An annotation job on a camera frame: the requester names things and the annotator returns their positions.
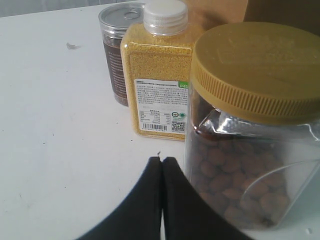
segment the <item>yellow lid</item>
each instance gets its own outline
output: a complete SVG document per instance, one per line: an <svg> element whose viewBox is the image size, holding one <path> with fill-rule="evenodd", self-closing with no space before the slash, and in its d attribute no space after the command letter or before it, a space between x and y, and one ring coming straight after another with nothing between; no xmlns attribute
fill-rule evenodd
<svg viewBox="0 0 320 240"><path fill-rule="evenodd" d="M320 37L266 22L214 27L194 46L191 82L208 103L247 121L319 119Z"/></svg>

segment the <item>green label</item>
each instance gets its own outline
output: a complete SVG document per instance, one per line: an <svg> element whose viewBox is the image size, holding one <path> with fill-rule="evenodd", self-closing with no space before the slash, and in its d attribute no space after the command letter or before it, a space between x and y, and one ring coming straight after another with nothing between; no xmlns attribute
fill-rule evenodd
<svg viewBox="0 0 320 240"><path fill-rule="evenodd" d="M178 86L179 86L179 88L181 88L181 89L187 89L187 88L188 88L188 82L186 82L186 81L179 81L179 82L178 82Z"/></svg>

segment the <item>black object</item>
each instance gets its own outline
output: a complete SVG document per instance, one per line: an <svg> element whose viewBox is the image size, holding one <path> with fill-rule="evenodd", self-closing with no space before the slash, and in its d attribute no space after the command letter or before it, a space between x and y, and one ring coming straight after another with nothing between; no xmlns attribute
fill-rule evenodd
<svg viewBox="0 0 320 240"><path fill-rule="evenodd" d="M252 240L215 213L197 194L177 160L162 162L166 240Z"/></svg>
<svg viewBox="0 0 320 240"><path fill-rule="evenodd" d="M123 202L78 240L160 240L162 165L151 157Z"/></svg>

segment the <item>can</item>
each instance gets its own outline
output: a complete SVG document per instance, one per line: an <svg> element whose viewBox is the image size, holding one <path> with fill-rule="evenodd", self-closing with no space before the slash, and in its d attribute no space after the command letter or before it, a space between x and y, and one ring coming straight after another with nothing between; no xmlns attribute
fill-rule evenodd
<svg viewBox="0 0 320 240"><path fill-rule="evenodd" d="M99 13L105 57L115 100L128 106L120 45L128 27L143 21L144 3L130 2L112 5Z"/></svg>

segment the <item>barcode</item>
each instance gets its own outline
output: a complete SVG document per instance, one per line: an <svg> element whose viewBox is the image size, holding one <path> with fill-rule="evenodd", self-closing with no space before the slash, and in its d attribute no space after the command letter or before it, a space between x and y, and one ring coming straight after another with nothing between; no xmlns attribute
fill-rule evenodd
<svg viewBox="0 0 320 240"><path fill-rule="evenodd" d="M161 131L161 132L166 132L167 131L167 126L166 125L151 124L151 123L144 123L143 124L143 129L157 130L157 131Z"/></svg>
<svg viewBox="0 0 320 240"><path fill-rule="evenodd" d="M172 132L184 133L186 130L186 123L183 121L172 122Z"/></svg>

